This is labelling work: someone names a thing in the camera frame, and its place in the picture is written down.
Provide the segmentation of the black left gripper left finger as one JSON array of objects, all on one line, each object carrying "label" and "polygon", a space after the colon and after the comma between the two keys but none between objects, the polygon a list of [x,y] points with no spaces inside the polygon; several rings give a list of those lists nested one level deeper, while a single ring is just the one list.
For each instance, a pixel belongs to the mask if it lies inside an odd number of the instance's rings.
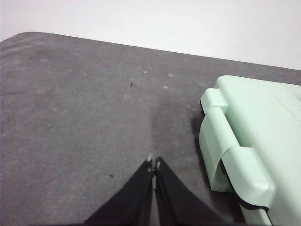
[{"label": "black left gripper left finger", "polygon": [[85,222],[91,226],[148,226],[152,204],[152,159]]}]

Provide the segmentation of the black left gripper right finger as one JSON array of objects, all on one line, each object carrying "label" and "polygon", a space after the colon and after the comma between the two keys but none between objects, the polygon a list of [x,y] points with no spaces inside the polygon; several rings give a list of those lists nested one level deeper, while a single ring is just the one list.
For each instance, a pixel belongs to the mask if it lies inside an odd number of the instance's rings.
[{"label": "black left gripper right finger", "polygon": [[193,194],[162,157],[156,159],[156,198],[162,226],[229,226]]}]

